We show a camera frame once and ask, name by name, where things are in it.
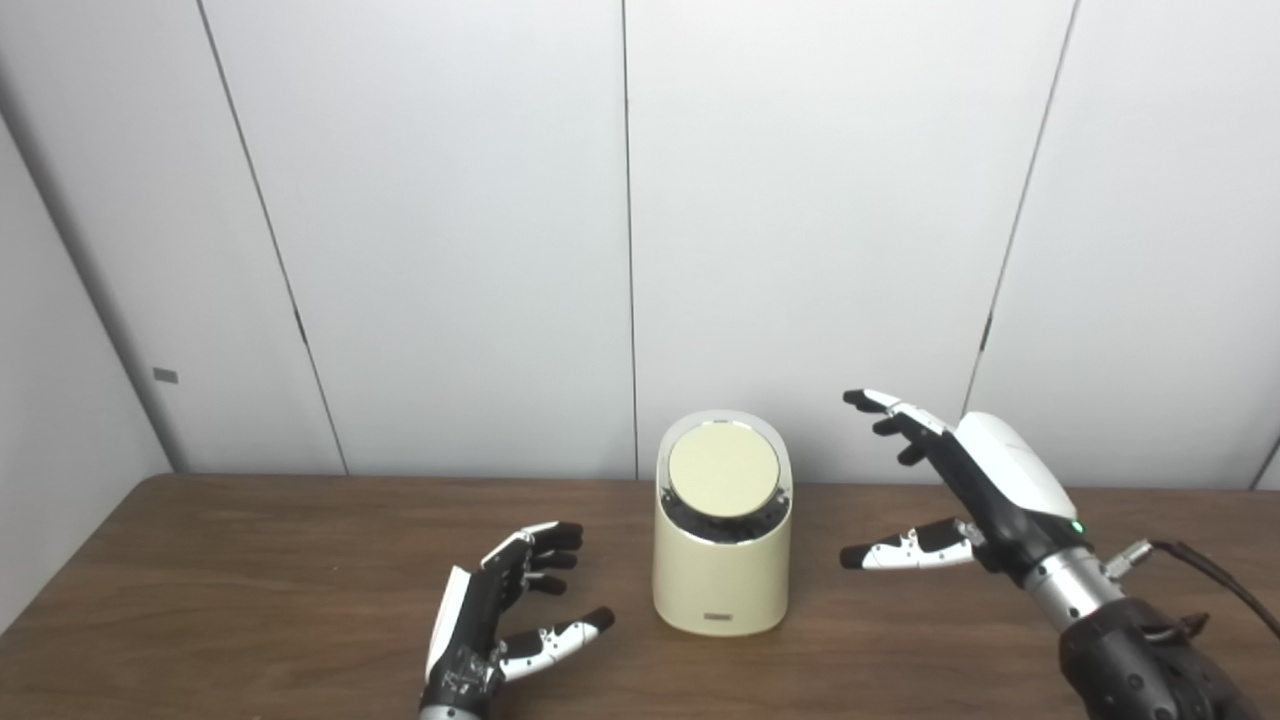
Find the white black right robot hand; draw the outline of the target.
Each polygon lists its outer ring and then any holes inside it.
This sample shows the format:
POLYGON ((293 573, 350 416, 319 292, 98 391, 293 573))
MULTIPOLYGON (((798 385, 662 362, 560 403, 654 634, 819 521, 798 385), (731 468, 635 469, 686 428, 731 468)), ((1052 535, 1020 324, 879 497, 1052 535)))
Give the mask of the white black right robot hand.
POLYGON ((1088 544, 1076 507, 1030 446, 1004 420, 968 413, 950 425, 927 410, 876 389, 844 401, 879 419, 877 436, 901 436, 899 462, 927 461, 969 518, 946 518, 865 544, 842 548, 850 570, 942 568, 977 561, 1024 587, 1042 561, 1088 544))

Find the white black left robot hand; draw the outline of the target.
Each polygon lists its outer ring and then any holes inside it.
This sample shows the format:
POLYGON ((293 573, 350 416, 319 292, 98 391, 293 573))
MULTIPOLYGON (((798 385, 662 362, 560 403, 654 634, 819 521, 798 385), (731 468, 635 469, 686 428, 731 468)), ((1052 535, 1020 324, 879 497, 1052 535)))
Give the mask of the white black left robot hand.
POLYGON ((506 684, 554 667, 614 625, 614 612, 602 606, 499 634, 502 616, 526 594, 567 591, 553 573, 577 565, 582 539, 577 523, 538 523, 512 532, 475 566, 451 569, 428 644, 420 719, 488 719, 506 684))

